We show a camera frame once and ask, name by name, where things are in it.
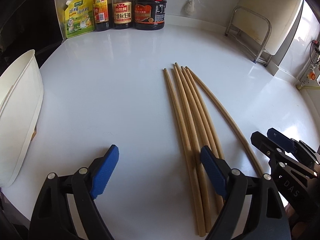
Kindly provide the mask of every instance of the glass bottle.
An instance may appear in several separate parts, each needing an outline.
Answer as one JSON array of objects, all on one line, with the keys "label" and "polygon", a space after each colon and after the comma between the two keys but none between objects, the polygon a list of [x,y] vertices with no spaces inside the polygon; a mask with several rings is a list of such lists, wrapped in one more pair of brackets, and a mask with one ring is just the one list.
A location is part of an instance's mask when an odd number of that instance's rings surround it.
[{"label": "glass bottle", "polygon": [[116,29],[127,29],[133,26],[133,0],[113,0],[113,17]]},{"label": "glass bottle", "polygon": [[113,27],[112,0],[93,0],[93,14],[98,32]]}]

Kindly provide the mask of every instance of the white countertop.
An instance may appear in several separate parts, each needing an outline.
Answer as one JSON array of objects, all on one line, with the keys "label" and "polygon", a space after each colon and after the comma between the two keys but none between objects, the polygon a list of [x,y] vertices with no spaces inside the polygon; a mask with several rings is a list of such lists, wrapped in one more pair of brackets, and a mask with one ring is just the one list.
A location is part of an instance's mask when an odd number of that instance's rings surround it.
[{"label": "white countertop", "polygon": [[[252,63],[227,37],[173,25],[153,32],[92,32],[65,41],[40,69],[44,99],[37,135],[17,179],[3,189],[11,203],[30,219],[48,173],[73,174],[115,144],[119,162],[95,200],[113,237],[199,239],[162,71],[174,62],[202,79],[248,141],[253,132],[266,134],[274,127],[318,149],[319,135],[300,93]],[[204,100],[229,166],[254,176],[240,142],[211,101]],[[268,159],[253,150],[270,172]]]}]

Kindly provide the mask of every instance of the silver screw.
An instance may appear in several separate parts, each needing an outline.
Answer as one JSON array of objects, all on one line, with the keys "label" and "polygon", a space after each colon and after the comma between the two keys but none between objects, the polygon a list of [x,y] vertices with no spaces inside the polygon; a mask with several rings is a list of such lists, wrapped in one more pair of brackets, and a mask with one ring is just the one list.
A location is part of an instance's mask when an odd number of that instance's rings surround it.
[{"label": "silver screw", "polygon": [[264,174],[263,177],[266,179],[266,180],[271,180],[271,176],[269,174]]},{"label": "silver screw", "polygon": [[240,175],[240,171],[239,171],[238,169],[232,169],[232,170],[231,170],[231,173],[232,173],[233,175],[236,175],[236,176],[239,176],[239,175]]},{"label": "silver screw", "polygon": [[88,169],[87,168],[81,168],[79,169],[79,173],[80,174],[86,174],[88,172]]},{"label": "silver screw", "polygon": [[53,172],[49,173],[48,179],[53,179],[56,176]]}]

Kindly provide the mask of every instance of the blue textured pad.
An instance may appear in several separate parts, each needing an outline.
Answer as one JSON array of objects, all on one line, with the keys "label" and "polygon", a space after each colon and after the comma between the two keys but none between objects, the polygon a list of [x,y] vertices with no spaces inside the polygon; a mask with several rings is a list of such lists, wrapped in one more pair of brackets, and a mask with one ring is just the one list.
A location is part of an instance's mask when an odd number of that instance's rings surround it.
[{"label": "blue textured pad", "polygon": [[294,153],[296,148],[294,142],[290,140],[287,136],[284,136],[282,133],[277,131],[274,128],[270,128],[267,132],[268,138],[273,141],[275,144],[279,145],[288,153]]},{"label": "blue textured pad", "polygon": [[217,160],[209,148],[202,147],[200,161],[214,187],[215,192],[224,199],[227,197],[227,178],[223,175],[215,160]]},{"label": "blue textured pad", "polygon": [[93,199],[96,199],[98,195],[103,193],[119,160],[119,149],[117,146],[112,145],[108,152],[109,154],[107,158],[104,160],[104,163],[100,166],[98,172],[92,179],[90,195]]}]

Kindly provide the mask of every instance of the yellow seasoning pouch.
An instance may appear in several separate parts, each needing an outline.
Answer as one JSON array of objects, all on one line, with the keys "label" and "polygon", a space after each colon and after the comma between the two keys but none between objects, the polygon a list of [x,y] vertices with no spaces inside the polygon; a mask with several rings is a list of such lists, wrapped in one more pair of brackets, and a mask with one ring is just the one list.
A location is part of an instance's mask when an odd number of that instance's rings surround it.
[{"label": "yellow seasoning pouch", "polygon": [[65,10],[67,38],[94,30],[93,0],[73,0]]}]

